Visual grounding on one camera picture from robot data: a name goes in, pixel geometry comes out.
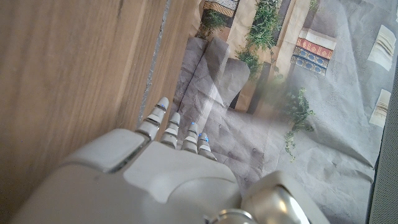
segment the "wooden board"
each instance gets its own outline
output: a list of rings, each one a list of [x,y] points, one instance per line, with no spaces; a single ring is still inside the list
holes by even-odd
[[[146,114],[174,95],[190,2],[171,3]],[[135,128],[165,3],[0,2],[0,223],[69,153]]]

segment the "hanging plant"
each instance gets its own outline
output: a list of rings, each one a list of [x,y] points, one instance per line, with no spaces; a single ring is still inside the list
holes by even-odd
[[[310,110],[310,105],[304,96],[305,88],[300,90],[290,90],[287,92],[284,104],[281,106],[282,114],[289,118],[291,130],[285,135],[285,150],[293,159],[292,149],[295,149],[294,133],[300,130],[314,131],[314,128],[307,123],[308,116],[315,115],[313,110]]]

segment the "wood grain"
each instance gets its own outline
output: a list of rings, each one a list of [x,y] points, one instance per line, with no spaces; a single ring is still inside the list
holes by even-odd
[[[164,9],[0,1],[0,223],[66,155],[134,127]]]
[[[152,111],[153,106],[163,96],[169,99],[171,108],[185,47],[187,46],[189,35],[187,31],[192,26],[192,14],[196,7],[197,3],[195,1],[171,1],[152,76],[152,86],[147,97],[144,117]],[[167,110],[164,119],[168,119],[169,113],[170,109]],[[163,133],[166,124],[167,122],[162,123],[158,133]]]

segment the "robot finger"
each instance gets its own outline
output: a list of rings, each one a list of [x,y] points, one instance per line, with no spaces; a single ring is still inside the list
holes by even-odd
[[[175,149],[177,147],[178,126],[180,124],[180,115],[174,113],[167,124],[160,142]]]
[[[217,161],[214,154],[211,153],[210,146],[209,146],[208,142],[209,142],[209,139],[208,139],[206,133],[199,134],[198,154],[201,156],[204,156],[206,158],[209,158],[211,160]]]
[[[144,119],[136,131],[146,135],[151,141],[153,141],[168,106],[169,100],[166,97],[161,98],[154,106],[154,109],[152,109],[150,115]]]
[[[192,122],[190,127],[188,128],[187,136],[184,139],[184,142],[182,143],[181,150],[186,150],[188,152],[193,152],[195,154],[198,154],[197,142],[198,142],[198,125]]]

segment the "white robotic arm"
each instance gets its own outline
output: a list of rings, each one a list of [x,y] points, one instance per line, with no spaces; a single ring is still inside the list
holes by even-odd
[[[135,132],[115,129],[67,157],[12,223],[328,223],[280,172],[242,198],[195,123],[176,150],[178,113],[154,141],[168,105],[162,98]]]

